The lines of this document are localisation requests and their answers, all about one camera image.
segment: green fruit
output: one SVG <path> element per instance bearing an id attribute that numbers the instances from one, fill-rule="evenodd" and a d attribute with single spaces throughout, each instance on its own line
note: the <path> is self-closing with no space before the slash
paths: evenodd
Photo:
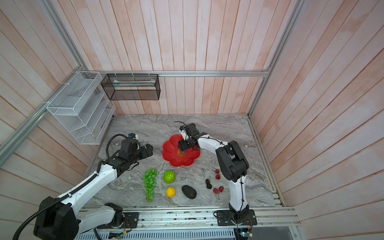
<path id="1" fill-rule="evenodd" d="M 164 182 L 165 183 L 173 183 L 175 181 L 175 173 L 173 171 L 167 171 L 164 173 Z"/>

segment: black mounting plate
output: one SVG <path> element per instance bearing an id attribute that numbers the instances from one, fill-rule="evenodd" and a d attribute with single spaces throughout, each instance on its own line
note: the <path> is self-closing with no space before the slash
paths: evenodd
<path id="1" fill-rule="evenodd" d="M 217 225 L 219 226 L 236 226 L 236 225 L 251 226 L 251 224 L 257 225 L 255 211 L 253 211 L 252 209 L 249 210 L 248 214 L 245 217 L 243 217 L 242 219 L 239 219 L 238 224 L 232 220 L 233 214 L 231 213 L 230 210 L 216 211 L 216 216 L 217 216 Z"/>
<path id="2" fill-rule="evenodd" d="M 137 228 L 137 221 L 139 219 L 138 212 L 123 212 L 126 219 L 128 219 L 129 225 L 131 228 Z M 97 229 L 110 229 L 113 228 L 110 224 L 100 225 Z"/>

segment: black mesh basket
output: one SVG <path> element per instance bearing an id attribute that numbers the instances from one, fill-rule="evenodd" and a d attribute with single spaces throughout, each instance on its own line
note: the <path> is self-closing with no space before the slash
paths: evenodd
<path id="1" fill-rule="evenodd" d="M 109 73 L 101 86 L 110 100 L 158 100 L 160 97 L 157 74 Z"/>

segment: robotic arm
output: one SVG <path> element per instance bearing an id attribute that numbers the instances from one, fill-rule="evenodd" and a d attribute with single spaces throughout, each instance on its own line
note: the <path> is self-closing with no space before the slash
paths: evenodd
<path id="1" fill-rule="evenodd" d="M 124 136 L 121 149 L 109 156 L 108 146 L 113 138 Z M 124 221 L 122 208 L 113 203 L 80 212 L 84 204 L 105 185 L 118 178 L 123 172 L 132 170 L 141 159 L 152 156 L 153 147 L 149 144 L 140 146 L 138 136 L 134 133 L 125 136 L 117 134 L 107 144 L 107 159 L 100 161 L 97 170 L 77 186 L 56 199 L 47 197 L 39 211 L 28 218 L 16 231 L 13 240 L 17 240 L 23 228 L 35 217 L 33 234 L 43 240 L 72 240 L 78 234 L 103 224 L 120 227 Z"/>
<path id="2" fill-rule="evenodd" d="M 231 199 L 229 213 L 224 213 L 233 223 L 239 223 L 250 213 L 245 199 L 245 177 L 249 164 L 236 141 L 223 142 L 212 138 L 207 133 L 200 133 L 194 123 L 181 126 L 179 129 L 183 140 L 179 141 L 180 151 L 190 148 L 201 148 L 217 156 L 224 177 L 230 181 Z"/>

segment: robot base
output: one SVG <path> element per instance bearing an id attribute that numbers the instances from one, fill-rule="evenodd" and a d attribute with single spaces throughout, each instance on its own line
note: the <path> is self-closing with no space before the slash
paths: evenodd
<path id="1" fill-rule="evenodd" d="M 249 209 L 249 206 L 241 212 L 235 210 L 216 211 L 217 225 L 219 226 L 236 226 L 236 225 L 257 225 L 255 211 Z"/>
<path id="2" fill-rule="evenodd" d="M 137 221 L 139 219 L 139 213 L 138 212 L 123 212 L 124 217 L 128 219 L 129 226 L 131 228 L 137 228 Z M 97 227 L 97 229 L 111 229 L 113 228 L 111 224 L 105 224 L 100 225 Z"/>

